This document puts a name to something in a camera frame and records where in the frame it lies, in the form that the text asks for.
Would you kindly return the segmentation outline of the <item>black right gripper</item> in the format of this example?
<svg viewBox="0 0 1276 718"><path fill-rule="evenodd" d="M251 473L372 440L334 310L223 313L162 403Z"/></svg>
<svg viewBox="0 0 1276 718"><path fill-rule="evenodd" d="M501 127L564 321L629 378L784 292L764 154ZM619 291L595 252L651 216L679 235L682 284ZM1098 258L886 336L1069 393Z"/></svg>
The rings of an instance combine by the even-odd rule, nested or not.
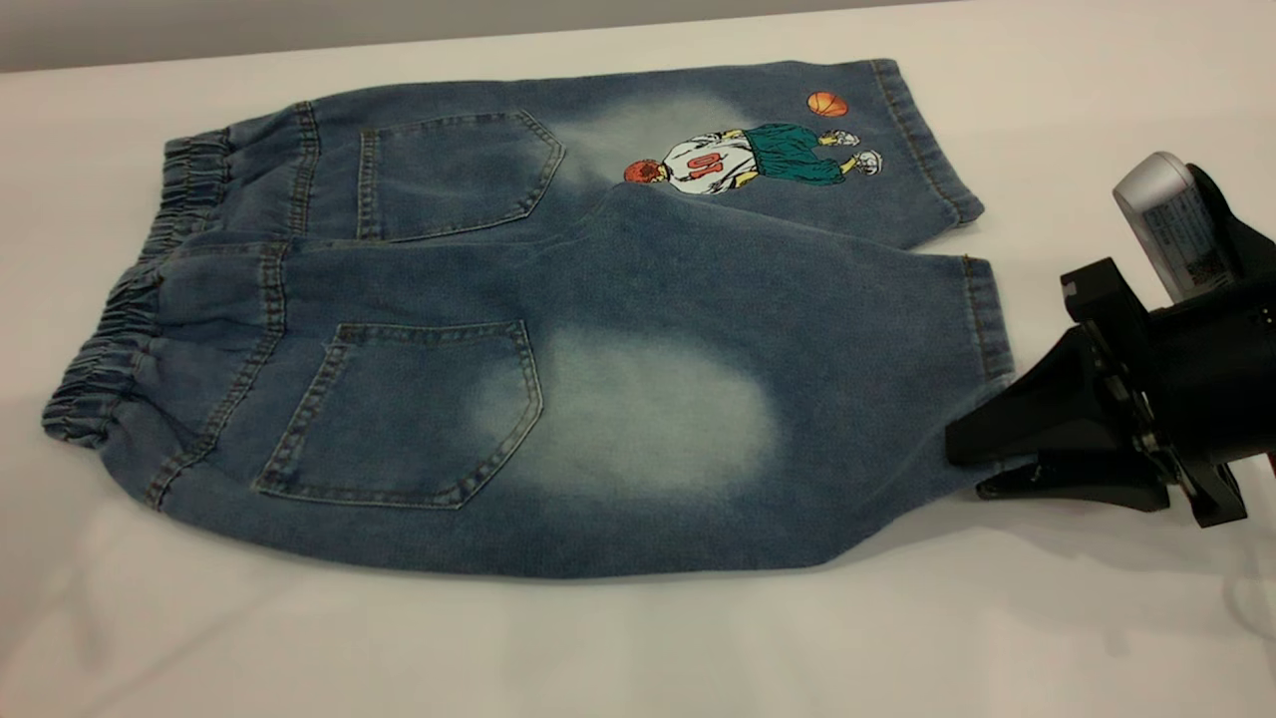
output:
<svg viewBox="0 0 1276 718"><path fill-rule="evenodd" d="M1113 362L1131 397L1148 409L1147 432L1174 459L1196 523L1244 520L1247 505L1229 467L1273 451L1273 273L1154 312L1111 259L1063 274L1062 291L1085 330L1065 332L1034 369L948 423L948 463L1016 468L983 481L983 501L1166 510L1157 467L1137 457L1145 449L1131 406L1113 390ZM1125 454L1134 457L1108 457Z"/></svg>

